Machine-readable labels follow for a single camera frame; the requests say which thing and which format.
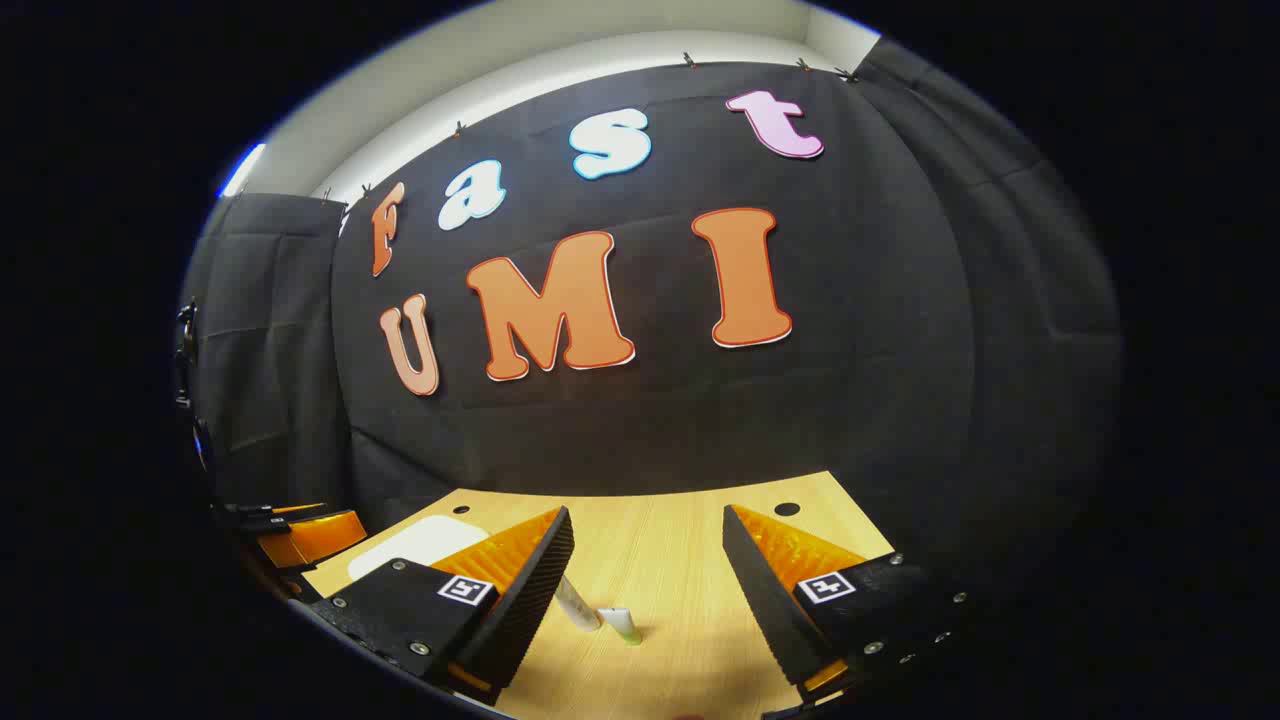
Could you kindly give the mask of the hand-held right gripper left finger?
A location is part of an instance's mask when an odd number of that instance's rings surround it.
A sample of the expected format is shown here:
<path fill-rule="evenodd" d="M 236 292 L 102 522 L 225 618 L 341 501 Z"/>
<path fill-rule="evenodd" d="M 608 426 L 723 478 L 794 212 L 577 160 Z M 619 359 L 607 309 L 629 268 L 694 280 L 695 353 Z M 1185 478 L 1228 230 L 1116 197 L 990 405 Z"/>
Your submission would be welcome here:
<path fill-rule="evenodd" d="M 515 679 L 573 547 L 559 506 L 435 562 L 394 556 L 305 607 L 392 669 L 492 702 Z"/>

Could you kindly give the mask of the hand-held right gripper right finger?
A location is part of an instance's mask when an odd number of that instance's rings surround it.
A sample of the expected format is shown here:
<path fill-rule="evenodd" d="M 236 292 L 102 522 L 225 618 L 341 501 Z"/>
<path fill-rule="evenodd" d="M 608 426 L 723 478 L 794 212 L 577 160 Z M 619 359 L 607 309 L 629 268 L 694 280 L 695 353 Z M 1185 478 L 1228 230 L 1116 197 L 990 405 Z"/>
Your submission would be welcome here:
<path fill-rule="evenodd" d="M 970 587 L 900 552 L 864 557 L 740 505 L 724 506 L 722 544 L 774 661 L 805 701 L 888 685 L 972 623 Z"/>

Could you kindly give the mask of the white tube with barcode label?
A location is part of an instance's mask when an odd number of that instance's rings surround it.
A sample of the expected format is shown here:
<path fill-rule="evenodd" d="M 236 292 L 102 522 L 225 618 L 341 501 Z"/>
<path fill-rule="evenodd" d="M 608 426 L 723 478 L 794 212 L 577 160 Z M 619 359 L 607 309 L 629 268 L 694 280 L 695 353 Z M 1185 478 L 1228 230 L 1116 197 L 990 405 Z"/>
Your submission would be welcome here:
<path fill-rule="evenodd" d="M 577 629 L 596 632 L 602 628 L 603 620 L 598 611 L 589 606 L 567 577 L 559 579 L 556 600 Z"/>

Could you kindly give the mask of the pale green suitcase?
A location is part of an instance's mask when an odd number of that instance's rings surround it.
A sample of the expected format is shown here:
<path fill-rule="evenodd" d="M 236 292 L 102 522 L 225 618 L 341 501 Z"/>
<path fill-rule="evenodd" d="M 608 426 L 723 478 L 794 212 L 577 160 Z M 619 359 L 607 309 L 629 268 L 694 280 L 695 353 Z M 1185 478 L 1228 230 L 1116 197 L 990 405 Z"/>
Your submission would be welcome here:
<path fill-rule="evenodd" d="M 422 518 L 402 530 L 364 543 L 364 550 L 349 560 L 347 573 L 356 582 L 396 559 L 429 566 L 489 537 L 483 528 L 453 516 Z"/>

